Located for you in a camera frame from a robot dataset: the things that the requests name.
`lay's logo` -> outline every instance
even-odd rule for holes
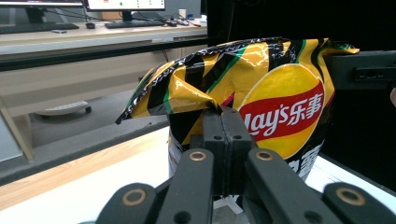
[[[312,135],[324,99],[320,77],[300,64],[286,64],[266,74],[238,110],[259,147],[286,159]]]

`desk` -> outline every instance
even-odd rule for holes
[[[124,49],[148,46],[152,42],[206,37],[206,27],[141,27],[107,29],[103,22],[90,30],[85,23],[66,34],[51,32],[1,35],[1,61],[23,64],[36,57],[94,52],[100,49]],[[195,52],[205,46],[168,49],[170,60]],[[0,96],[11,116],[66,105],[132,90],[138,78],[166,60],[161,51],[102,58],[83,62],[52,64],[0,72]]]
[[[143,135],[0,187],[0,223],[77,224],[96,220],[110,197],[131,183],[168,178],[169,129]],[[306,183],[318,191],[344,181],[365,189],[396,214],[396,198],[319,157]]]

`gray floor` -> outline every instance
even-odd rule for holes
[[[0,186],[168,125],[166,116],[128,119],[117,125],[115,120],[132,93],[89,100],[92,107],[89,114],[81,110],[46,119],[30,114],[35,158],[0,162]]]

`chip bag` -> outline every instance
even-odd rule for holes
[[[358,52],[328,38],[281,37],[202,49],[148,71],[116,123],[167,115],[175,171],[190,136],[202,134],[203,111],[232,107],[259,147],[275,150],[304,178],[323,144],[334,96],[323,55]]]

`keyboard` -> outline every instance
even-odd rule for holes
[[[105,23],[107,29],[119,28],[134,28],[134,27],[149,27],[149,26],[163,26],[161,21],[119,21],[112,23]]]
[[[46,32],[51,30],[75,30],[79,27],[73,23],[26,23],[12,26],[0,26],[0,35]]]

